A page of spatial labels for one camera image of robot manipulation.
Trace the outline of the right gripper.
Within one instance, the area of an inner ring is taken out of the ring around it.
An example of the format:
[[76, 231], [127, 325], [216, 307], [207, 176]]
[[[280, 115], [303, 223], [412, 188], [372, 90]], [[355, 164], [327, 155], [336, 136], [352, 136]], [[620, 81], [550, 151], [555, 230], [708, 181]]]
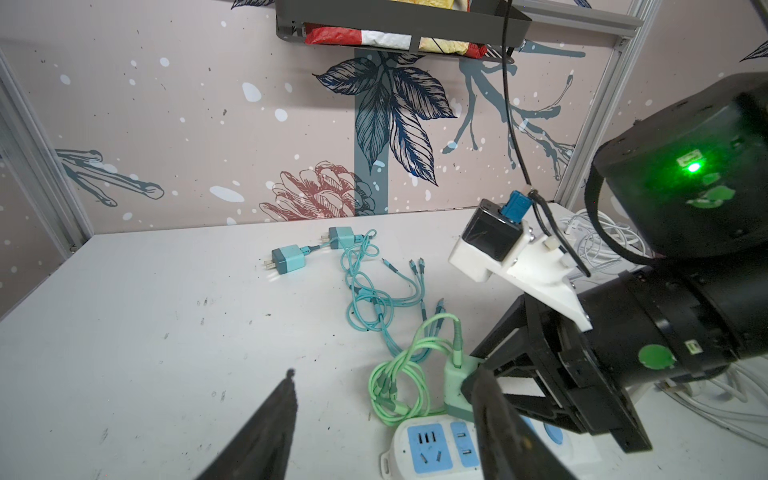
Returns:
[[609, 434], [626, 453], [652, 443], [627, 388], [642, 365], [613, 335], [606, 342], [529, 294], [519, 296], [470, 356], [495, 378], [529, 378], [540, 396], [507, 394], [520, 414], [579, 434]]

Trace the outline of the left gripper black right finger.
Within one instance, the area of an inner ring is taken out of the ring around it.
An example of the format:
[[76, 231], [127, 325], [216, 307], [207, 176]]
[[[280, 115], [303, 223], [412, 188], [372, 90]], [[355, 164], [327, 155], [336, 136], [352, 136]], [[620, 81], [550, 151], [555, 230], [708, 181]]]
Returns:
[[470, 403], [484, 479], [574, 477], [506, 400], [491, 372], [475, 371]]

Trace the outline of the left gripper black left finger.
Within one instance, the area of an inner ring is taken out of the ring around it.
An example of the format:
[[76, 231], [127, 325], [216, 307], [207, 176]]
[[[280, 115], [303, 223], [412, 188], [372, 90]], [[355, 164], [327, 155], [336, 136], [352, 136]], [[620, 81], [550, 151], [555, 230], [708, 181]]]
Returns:
[[298, 412], [294, 376], [294, 369], [286, 372], [199, 480], [285, 478]]

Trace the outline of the green charger adapter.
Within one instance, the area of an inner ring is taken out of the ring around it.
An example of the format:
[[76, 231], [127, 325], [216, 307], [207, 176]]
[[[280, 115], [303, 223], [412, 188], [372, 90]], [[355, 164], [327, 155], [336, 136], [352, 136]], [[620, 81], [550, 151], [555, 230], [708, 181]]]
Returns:
[[443, 370], [443, 401], [447, 415], [459, 418], [466, 422], [473, 422], [473, 407], [462, 393], [462, 385], [483, 363], [482, 360], [463, 355], [461, 367], [456, 367], [453, 357], [450, 356]]

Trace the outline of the white blue power strip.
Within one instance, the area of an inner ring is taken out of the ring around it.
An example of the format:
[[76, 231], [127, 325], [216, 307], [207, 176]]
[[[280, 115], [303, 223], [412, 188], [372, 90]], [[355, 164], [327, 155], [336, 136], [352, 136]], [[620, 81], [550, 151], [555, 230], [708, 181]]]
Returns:
[[[543, 444], [579, 479], [595, 479], [605, 470], [590, 436], [525, 418]], [[384, 479], [481, 479], [475, 425], [450, 415], [409, 419], [394, 432], [380, 456]]]

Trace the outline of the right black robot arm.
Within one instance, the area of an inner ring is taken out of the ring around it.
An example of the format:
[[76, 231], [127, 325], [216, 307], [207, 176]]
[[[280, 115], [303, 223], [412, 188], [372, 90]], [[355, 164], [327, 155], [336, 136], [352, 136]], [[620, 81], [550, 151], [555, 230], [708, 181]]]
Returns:
[[707, 380], [767, 351], [767, 76], [725, 77], [635, 123], [597, 151], [585, 187], [591, 221], [608, 186], [650, 256], [581, 293], [581, 331], [522, 294], [473, 350], [496, 377], [531, 378], [522, 415], [608, 434], [627, 453], [652, 445], [631, 386]]

